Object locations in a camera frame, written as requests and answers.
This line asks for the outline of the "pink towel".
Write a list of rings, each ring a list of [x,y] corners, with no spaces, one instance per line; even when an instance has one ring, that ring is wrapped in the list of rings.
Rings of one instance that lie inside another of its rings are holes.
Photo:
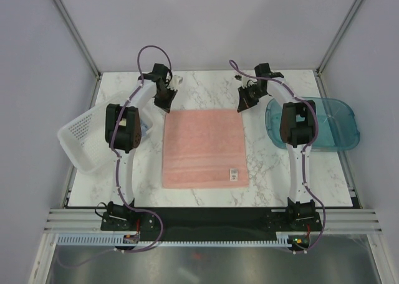
[[[174,110],[165,118],[165,189],[249,186],[242,116],[235,110]]]

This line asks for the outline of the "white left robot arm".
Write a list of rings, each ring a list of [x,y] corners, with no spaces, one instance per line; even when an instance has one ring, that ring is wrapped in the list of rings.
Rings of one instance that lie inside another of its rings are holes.
[[[138,83],[126,101],[110,103],[105,110],[105,141],[115,153],[115,185],[122,205],[110,201],[102,216],[102,231],[152,230],[163,227],[160,217],[149,210],[134,206],[135,196],[132,187],[133,158],[142,140],[140,112],[154,100],[154,104],[170,112],[176,91],[170,88],[173,75],[163,64],[155,64],[149,73],[138,78]]]

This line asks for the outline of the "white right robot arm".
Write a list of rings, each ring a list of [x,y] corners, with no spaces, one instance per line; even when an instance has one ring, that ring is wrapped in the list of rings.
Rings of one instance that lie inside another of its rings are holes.
[[[229,63],[243,76],[242,85],[238,88],[237,112],[256,106],[266,95],[281,106],[279,133],[289,154],[291,180],[285,223],[291,230],[301,230],[308,220],[316,216],[314,197],[309,197],[307,202],[300,201],[302,193],[309,193],[310,151],[319,135],[315,102],[296,94],[283,74],[273,72],[268,63],[255,66],[254,76],[240,71],[235,61]]]

